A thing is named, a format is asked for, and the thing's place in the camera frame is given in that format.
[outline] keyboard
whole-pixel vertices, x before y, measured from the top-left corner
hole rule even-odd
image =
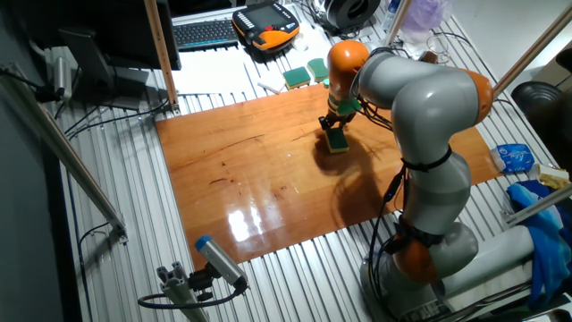
[[[204,21],[173,26],[179,50],[232,46],[239,41],[232,21]]]

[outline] green block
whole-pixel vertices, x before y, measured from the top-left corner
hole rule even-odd
[[[330,153],[342,153],[349,150],[343,129],[333,128],[325,131],[325,140],[328,142]]]
[[[286,80],[286,87],[288,89],[296,89],[310,83],[310,74],[307,73],[306,68],[299,67],[282,74]]]
[[[307,69],[314,75],[314,81],[320,82],[328,78],[328,69],[325,67],[324,59],[316,58],[307,62]]]

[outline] monitor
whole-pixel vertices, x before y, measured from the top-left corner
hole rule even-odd
[[[167,0],[156,0],[171,68],[181,63]],[[143,0],[12,0],[29,38],[41,48],[67,46],[81,74],[72,99],[139,108],[148,72],[160,69]]]

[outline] wooden table surface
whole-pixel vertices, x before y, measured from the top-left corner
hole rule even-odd
[[[358,114],[349,152],[330,154],[317,120],[327,93],[315,85],[156,124],[197,269],[204,234],[242,262],[377,216],[401,168],[393,134]],[[499,175],[475,128],[450,144],[473,184]]]

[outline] blue cloth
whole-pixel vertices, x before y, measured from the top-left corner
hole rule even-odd
[[[536,180],[514,183],[507,188],[507,192],[516,211],[550,194],[550,190]],[[528,299],[531,308],[546,305],[552,295],[563,291],[561,286],[570,282],[572,218],[563,214],[561,216],[557,208],[552,206],[526,219],[528,232],[534,242],[533,287]]]

